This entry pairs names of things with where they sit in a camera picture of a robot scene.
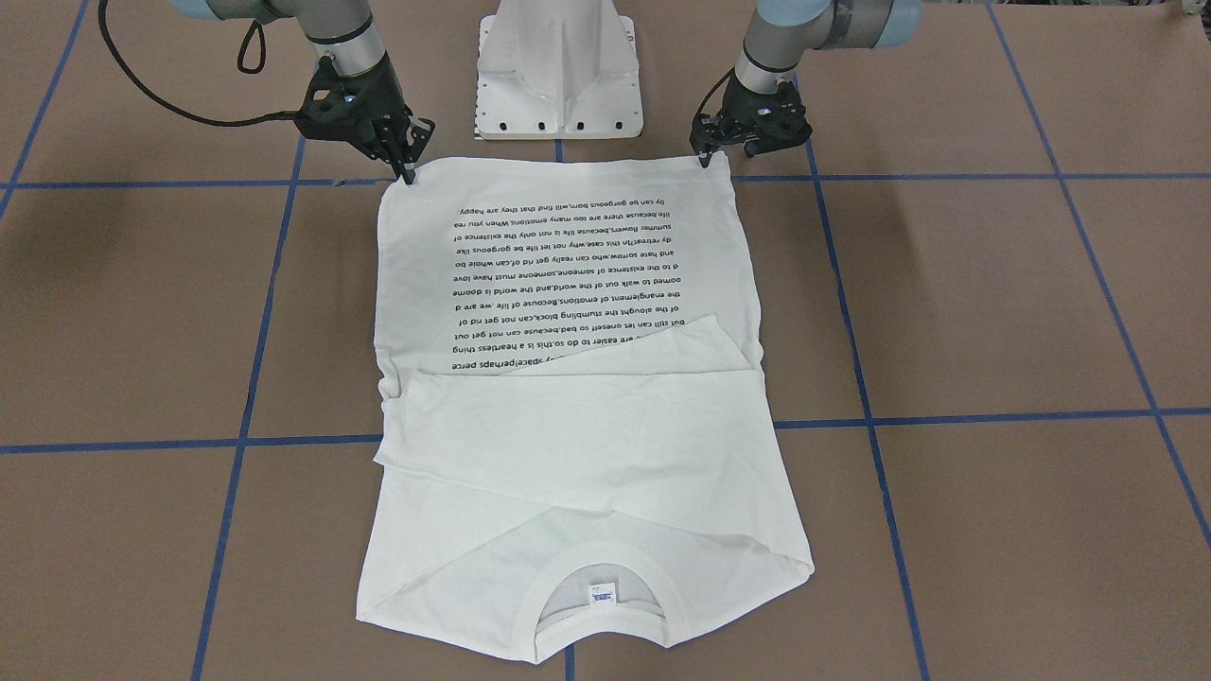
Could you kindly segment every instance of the clothing label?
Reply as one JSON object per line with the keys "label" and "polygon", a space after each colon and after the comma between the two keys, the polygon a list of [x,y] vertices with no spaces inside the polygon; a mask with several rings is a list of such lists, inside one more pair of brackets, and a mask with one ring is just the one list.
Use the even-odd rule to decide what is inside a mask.
{"label": "clothing label", "polygon": [[618,583],[615,582],[610,582],[608,584],[592,584],[589,586],[589,605],[591,607],[616,606],[616,596]]}

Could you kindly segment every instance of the brown floor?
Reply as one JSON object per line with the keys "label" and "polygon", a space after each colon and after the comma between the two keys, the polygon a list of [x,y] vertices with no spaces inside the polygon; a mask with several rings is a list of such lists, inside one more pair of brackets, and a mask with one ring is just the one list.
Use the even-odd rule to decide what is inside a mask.
{"label": "brown floor", "polygon": [[[751,2],[616,4],[647,132],[557,145],[471,139],[495,0],[375,2],[427,158],[688,153]],[[819,572],[672,651],[533,668],[354,620],[385,166],[156,108],[94,11],[0,4],[0,677],[1211,679],[1198,19],[926,6],[903,48],[808,55],[811,158],[733,167]],[[111,23],[210,115],[291,108],[311,69],[288,22],[256,79],[243,25]]]}

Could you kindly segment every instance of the white t-shirt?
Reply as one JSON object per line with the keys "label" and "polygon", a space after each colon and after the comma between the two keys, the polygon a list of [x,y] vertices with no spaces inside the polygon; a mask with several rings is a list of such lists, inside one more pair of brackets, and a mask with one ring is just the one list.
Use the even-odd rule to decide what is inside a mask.
{"label": "white t-shirt", "polygon": [[[695,159],[450,159],[424,166],[414,187],[389,189],[375,322],[385,417],[375,460],[385,473],[358,619],[538,663],[599,631],[672,646],[811,574],[765,404],[756,287],[722,160],[702,170]],[[614,210],[638,204],[665,207],[656,221]],[[559,205],[584,205],[563,214],[591,218],[595,204],[602,219],[570,234],[538,222],[558,217]],[[492,205],[552,210],[483,225],[512,239],[455,227],[478,214],[463,211]],[[642,241],[653,239],[644,225],[659,234],[656,247]],[[520,230],[528,227],[533,238]],[[467,242],[495,250],[449,253]],[[544,244],[569,259],[524,257]],[[614,262],[622,271],[596,271]],[[593,274],[576,274],[579,263]],[[527,271],[545,279],[518,279]],[[550,284],[509,292],[526,279]],[[474,293],[483,287],[504,292]],[[603,288],[620,299],[603,299]],[[532,307],[544,319],[513,311]]]}

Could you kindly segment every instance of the robotic arm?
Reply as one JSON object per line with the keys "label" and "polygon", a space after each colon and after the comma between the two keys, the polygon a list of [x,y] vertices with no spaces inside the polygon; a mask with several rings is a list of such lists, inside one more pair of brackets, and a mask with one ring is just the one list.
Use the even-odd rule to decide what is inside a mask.
{"label": "robotic arm", "polygon": [[173,0],[183,13],[268,24],[294,17],[318,67],[294,125],[310,139],[348,142],[411,184],[435,124],[403,102],[367,0]]}
{"label": "robotic arm", "polygon": [[[379,38],[367,0],[172,0],[183,13],[210,19],[254,19],[260,24],[295,17],[318,57],[318,67],[298,111],[249,121],[211,121],[182,111],[143,86],[148,96],[194,120],[212,125],[247,125],[289,119],[311,139],[348,142],[371,159],[386,161],[396,177],[412,183],[415,164],[434,132],[404,104],[391,59]],[[104,7],[101,0],[102,33]],[[811,126],[792,82],[805,50],[891,47],[906,42],[920,22],[922,0],[758,0],[734,69],[721,79],[699,107],[690,126],[690,145],[706,167],[724,145],[744,144],[754,156],[807,143]],[[702,109],[727,82],[716,115]]]}
{"label": "robotic arm", "polygon": [[[804,50],[893,47],[917,30],[922,0],[758,0],[736,67],[702,99],[689,142],[706,167],[711,154],[744,144],[750,158],[800,147],[811,136],[791,78]],[[706,101],[724,81],[723,105]]]}

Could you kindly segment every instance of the white cotton fabric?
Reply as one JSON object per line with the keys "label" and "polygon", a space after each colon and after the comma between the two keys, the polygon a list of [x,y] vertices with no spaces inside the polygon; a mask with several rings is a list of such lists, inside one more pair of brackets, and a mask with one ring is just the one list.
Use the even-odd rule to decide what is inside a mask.
{"label": "white cotton fabric", "polygon": [[[551,170],[458,161],[483,191]],[[500,173],[501,164],[516,172]],[[564,190],[648,173],[693,188],[687,202],[731,202],[718,160],[723,174],[693,159],[616,165],[556,172]],[[357,618],[538,663],[601,631],[672,646],[805,582],[811,554],[765,402],[756,287],[734,206],[678,236],[733,273],[740,291],[721,299],[725,315],[507,373],[443,373],[431,367],[449,357],[434,336],[425,344],[426,303],[413,299],[434,285],[401,268],[423,261],[430,239],[412,216],[470,200],[460,176],[421,173],[418,187],[429,189],[392,188],[380,214],[380,242],[395,245],[383,251],[375,320],[384,479]],[[687,290],[685,304],[706,309],[712,293]],[[403,299],[413,302],[400,314]],[[598,602],[592,594],[603,589]]]}

